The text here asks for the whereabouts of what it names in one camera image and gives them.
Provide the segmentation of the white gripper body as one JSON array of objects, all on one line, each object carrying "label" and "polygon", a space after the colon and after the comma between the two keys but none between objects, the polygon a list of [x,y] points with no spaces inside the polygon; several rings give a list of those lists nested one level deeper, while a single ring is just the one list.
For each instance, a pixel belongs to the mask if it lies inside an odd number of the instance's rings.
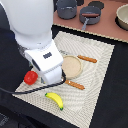
[{"label": "white gripper body", "polygon": [[25,58],[33,65],[46,85],[61,81],[63,57],[54,41],[43,49],[26,50]]}]

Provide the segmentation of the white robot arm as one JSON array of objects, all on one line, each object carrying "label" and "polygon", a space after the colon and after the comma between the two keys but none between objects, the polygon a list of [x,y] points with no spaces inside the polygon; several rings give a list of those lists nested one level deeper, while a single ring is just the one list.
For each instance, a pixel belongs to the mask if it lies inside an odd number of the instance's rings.
[{"label": "white robot arm", "polygon": [[47,84],[61,81],[63,57],[52,39],[53,0],[0,0],[25,58]]}]

